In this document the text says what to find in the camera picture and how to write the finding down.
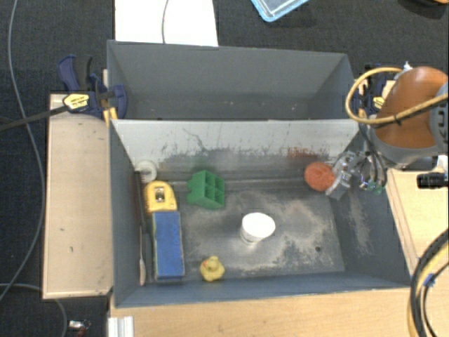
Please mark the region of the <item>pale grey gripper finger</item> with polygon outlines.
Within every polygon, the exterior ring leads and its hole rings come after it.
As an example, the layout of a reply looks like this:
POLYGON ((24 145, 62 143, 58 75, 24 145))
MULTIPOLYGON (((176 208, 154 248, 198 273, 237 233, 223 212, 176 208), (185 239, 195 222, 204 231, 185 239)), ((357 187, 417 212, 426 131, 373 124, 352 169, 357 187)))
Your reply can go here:
POLYGON ((341 185, 342 177, 344 175, 344 164, 341 162, 336 162, 332 167, 332 172, 335 176, 334 182, 332 184, 332 188, 337 188, 341 185))
POLYGON ((340 200, 351 186, 351 176, 338 176, 334 183, 326 190, 326 196, 340 200))

